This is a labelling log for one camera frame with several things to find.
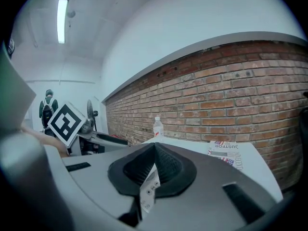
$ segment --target ceiling light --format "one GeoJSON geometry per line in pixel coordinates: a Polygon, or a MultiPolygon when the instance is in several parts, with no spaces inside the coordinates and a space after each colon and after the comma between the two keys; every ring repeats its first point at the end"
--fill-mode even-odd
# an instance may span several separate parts
{"type": "Polygon", "coordinates": [[[59,44],[65,43],[65,15],[68,0],[59,0],[57,14],[57,30],[59,44]]]}

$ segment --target fan blade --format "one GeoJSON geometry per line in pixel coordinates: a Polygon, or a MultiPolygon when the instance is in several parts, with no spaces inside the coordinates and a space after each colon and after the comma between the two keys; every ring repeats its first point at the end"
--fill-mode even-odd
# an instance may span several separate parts
{"type": "Polygon", "coordinates": [[[93,107],[90,99],[87,102],[87,114],[89,119],[93,119],[93,107]]]}

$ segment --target white countertop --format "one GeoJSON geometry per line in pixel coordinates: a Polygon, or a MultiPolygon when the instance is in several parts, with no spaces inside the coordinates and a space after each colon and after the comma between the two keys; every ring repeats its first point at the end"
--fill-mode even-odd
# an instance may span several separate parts
{"type": "MultiPolygon", "coordinates": [[[[167,137],[163,137],[161,141],[158,141],[158,139],[154,137],[144,143],[152,142],[171,144],[202,154],[207,154],[210,145],[210,143],[206,142],[184,141],[167,137]]],[[[281,201],[283,196],[280,187],[270,168],[256,148],[251,143],[237,144],[243,161],[242,172],[267,190],[277,202],[281,201]]]]}

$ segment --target paper tag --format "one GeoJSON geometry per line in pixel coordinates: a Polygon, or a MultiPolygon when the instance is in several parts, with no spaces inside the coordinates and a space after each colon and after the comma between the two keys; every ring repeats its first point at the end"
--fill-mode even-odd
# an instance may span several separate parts
{"type": "Polygon", "coordinates": [[[158,171],[154,164],[144,183],[140,187],[140,206],[149,213],[154,205],[155,190],[160,186],[158,171]]]}
{"type": "Polygon", "coordinates": [[[211,141],[207,154],[223,160],[238,170],[243,170],[242,155],[236,142],[211,141]]]}

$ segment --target person's arm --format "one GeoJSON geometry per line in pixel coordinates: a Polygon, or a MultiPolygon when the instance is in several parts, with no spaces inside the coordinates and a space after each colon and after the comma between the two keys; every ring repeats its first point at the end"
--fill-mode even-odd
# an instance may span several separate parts
{"type": "Polygon", "coordinates": [[[62,143],[62,141],[60,141],[59,139],[34,131],[31,128],[26,127],[24,124],[21,125],[21,130],[24,133],[28,133],[31,134],[32,136],[34,136],[35,138],[37,138],[42,144],[45,145],[52,145],[55,148],[57,148],[60,157],[67,157],[68,154],[66,152],[66,146],[64,145],[64,143],[62,143]]]}
{"type": "Polygon", "coordinates": [[[42,115],[43,115],[43,108],[44,108],[44,103],[43,103],[43,101],[41,101],[40,102],[40,104],[39,104],[39,110],[38,110],[38,115],[39,115],[39,117],[40,118],[42,118],[42,115]]]}
{"type": "Polygon", "coordinates": [[[52,103],[52,109],[54,112],[58,109],[58,101],[56,99],[52,103]]]}

